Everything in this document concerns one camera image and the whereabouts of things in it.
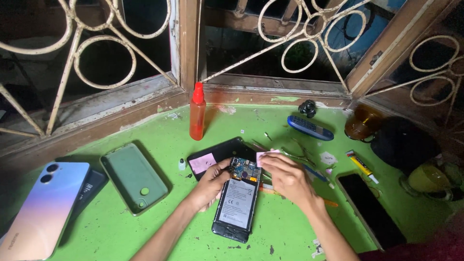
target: pink paper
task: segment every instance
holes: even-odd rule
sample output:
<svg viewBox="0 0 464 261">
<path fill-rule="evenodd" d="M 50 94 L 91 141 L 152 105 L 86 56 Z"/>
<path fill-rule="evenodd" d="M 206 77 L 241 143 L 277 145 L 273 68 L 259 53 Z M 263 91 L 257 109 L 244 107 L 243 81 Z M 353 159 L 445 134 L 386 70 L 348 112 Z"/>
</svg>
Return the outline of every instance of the pink paper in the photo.
<svg viewBox="0 0 464 261">
<path fill-rule="evenodd" d="M 267 151 L 267 152 L 277 152 L 280 153 L 280 150 L 273 150 L 273 151 Z M 259 157 L 263 155 L 265 152 L 256 152 L 256 166 L 261 168 L 261 161 L 259 160 Z"/>
<path fill-rule="evenodd" d="M 206 154 L 202 157 L 193 159 L 189 161 L 190 166 L 192 167 L 194 174 L 199 174 L 207 170 L 211 165 L 216 164 L 216 160 L 213 157 L 213 154 Z"/>
</svg>

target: red spray bottle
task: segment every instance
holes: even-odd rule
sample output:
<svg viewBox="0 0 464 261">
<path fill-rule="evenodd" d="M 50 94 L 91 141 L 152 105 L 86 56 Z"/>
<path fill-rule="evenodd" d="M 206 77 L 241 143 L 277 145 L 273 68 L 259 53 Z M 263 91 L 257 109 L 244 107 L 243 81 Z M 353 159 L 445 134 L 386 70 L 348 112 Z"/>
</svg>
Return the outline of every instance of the red spray bottle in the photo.
<svg viewBox="0 0 464 261">
<path fill-rule="evenodd" d="M 203 138 L 203 128 L 205 125 L 205 94 L 203 93 L 203 84 L 195 84 L 193 97 L 190 101 L 190 137 L 194 140 Z"/>
</svg>

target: human hand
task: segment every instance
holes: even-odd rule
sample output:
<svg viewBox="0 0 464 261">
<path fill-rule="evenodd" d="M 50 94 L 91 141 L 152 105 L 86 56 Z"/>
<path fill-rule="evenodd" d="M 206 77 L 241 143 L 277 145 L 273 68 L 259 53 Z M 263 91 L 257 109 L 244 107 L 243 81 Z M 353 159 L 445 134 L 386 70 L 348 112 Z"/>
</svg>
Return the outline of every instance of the human hand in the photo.
<svg viewBox="0 0 464 261">
<path fill-rule="evenodd" d="M 308 201 L 319 198 L 309 183 L 301 164 L 280 153 L 264 153 L 259 157 L 263 169 L 272 174 L 274 190 L 282 194 L 299 208 Z"/>
<path fill-rule="evenodd" d="M 205 211 L 216 199 L 220 198 L 224 183 L 232 178 L 232 175 L 224 170 L 230 162 L 231 159 L 228 158 L 210 166 L 195 188 L 187 195 L 185 201 L 193 207 L 195 212 Z"/>
</svg>

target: green phone case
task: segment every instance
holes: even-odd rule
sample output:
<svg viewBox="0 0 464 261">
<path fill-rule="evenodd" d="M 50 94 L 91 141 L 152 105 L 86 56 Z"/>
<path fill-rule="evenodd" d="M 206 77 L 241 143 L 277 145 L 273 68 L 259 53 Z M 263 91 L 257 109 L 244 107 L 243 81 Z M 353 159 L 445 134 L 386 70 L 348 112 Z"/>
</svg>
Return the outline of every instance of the green phone case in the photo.
<svg viewBox="0 0 464 261">
<path fill-rule="evenodd" d="M 102 156 L 100 163 L 134 216 L 168 195 L 166 185 L 133 143 Z"/>
</svg>

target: phone camera module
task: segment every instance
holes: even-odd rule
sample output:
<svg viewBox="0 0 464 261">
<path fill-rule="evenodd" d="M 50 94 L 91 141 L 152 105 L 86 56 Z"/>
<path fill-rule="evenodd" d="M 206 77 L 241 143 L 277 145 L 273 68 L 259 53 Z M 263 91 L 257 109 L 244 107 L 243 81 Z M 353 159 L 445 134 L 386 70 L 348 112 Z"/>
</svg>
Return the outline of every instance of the phone camera module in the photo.
<svg viewBox="0 0 464 261">
<path fill-rule="evenodd" d="M 53 173 L 57 169 L 58 169 L 58 164 L 52 164 L 52 165 L 48 166 L 46 170 L 47 170 L 48 173 Z"/>
<path fill-rule="evenodd" d="M 52 180 L 52 177 L 53 177 L 53 176 L 50 175 L 50 174 L 44 175 L 43 177 L 41 177 L 40 182 L 42 182 L 42 183 L 49 183 L 50 180 Z"/>
</svg>

